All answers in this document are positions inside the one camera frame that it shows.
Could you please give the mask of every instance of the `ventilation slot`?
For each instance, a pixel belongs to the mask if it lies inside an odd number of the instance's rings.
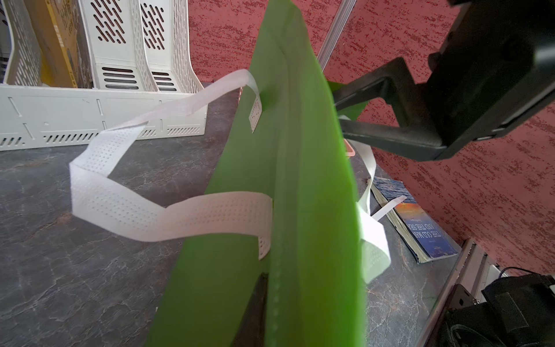
[[[122,9],[118,5],[121,0],[92,0],[90,5],[93,7],[95,14],[94,19],[97,21],[97,31],[100,34],[100,41],[112,43],[126,43],[122,29],[123,20],[120,15]]]
[[[141,20],[143,22],[144,43],[150,49],[162,50],[164,46],[164,36],[168,36],[164,30],[164,9],[158,6],[141,4]]]
[[[110,89],[139,89],[137,85],[137,80],[135,78],[135,71],[131,69],[119,69],[119,68],[109,68],[103,67],[102,70],[110,71],[103,72],[104,82],[106,88]]]
[[[168,129],[168,135],[196,134],[199,130],[200,128],[170,128]]]
[[[145,129],[139,135],[139,137],[150,137],[150,136],[155,136],[155,135],[156,135],[156,129]]]
[[[46,135],[43,139],[48,144],[54,143],[71,143],[71,142],[87,142],[96,137],[98,133],[86,133],[86,134],[64,134],[64,135]]]
[[[8,58],[7,57],[0,57],[0,83],[4,81],[4,75],[6,75],[6,69],[8,68]]]
[[[154,80],[158,85],[158,89],[161,92],[177,92],[177,88],[175,86],[175,82],[172,80],[172,77],[167,72],[156,72],[152,71],[152,75],[154,75]]]
[[[10,146],[18,146],[18,145],[25,145],[25,142],[21,142],[21,137],[4,137],[2,141],[0,141],[0,147],[10,147]]]

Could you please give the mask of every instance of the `gray stone surface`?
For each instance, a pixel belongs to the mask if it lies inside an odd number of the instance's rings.
[[[205,136],[136,141],[110,178],[163,206],[202,194],[237,97],[210,104]],[[0,152],[1,346],[145,342],[181,242],[136,242],[72,217],[68,164],[84,149]],[[362,193],[368,173],[351,161]],[[367,344],[412,347],[455,259],[417,265],[384,225],[392,265],[367,288]]]
[[[362,195],[370,175],[358,154],[350,160]],[[376,176],[391,178],[380,167]],[[370,209],[372,213],[380,209],[374,195]],[[383,217],[380,222],[386,232],[391,266],[366,288],[366,345],[414,347],[457,257],[418,264],[389,219]]]

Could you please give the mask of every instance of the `blue book cover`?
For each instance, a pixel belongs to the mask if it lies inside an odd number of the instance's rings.
[[[430,258],[457,254],[449,241],[443,237],[443,229],[418,205],[403,182],[374,177],[374,185],[388,201],[401,195],[407,197],[395,207],[395,211]]]

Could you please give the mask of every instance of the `red textured wall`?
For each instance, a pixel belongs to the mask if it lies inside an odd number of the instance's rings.
[[[340,0],[295,1],[318,53]],[[189,1],[191,60],[202,81],[247,68],[267,1]],[[430,75],[428,54],[445,38],[458,10],[445,0],[358,0],[324,71],[350,82],[403,56],[416,82]],[[453,238],[475,238],[501,265],[555,272],[555,107],[511,135],[469,145],[442,162],[416,163],[376,150],[391,176]],[[373,101],[359,120],[394,124]]]

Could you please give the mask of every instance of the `white bag handle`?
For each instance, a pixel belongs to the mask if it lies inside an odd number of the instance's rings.
[[[262,193],[201,195],[159,206],[112,181],[108,175],[150,120],[186,117],[237,88],[256,94],[250,113],[254,131],[262,112],[253,76],[239,70],[189,97],[161,104],[117,127],[104,130],[69,164],[73,214],[130,239],[155,242],[211,233],[239,233],[259,239],[259,259],[270,250],[272,199]]]

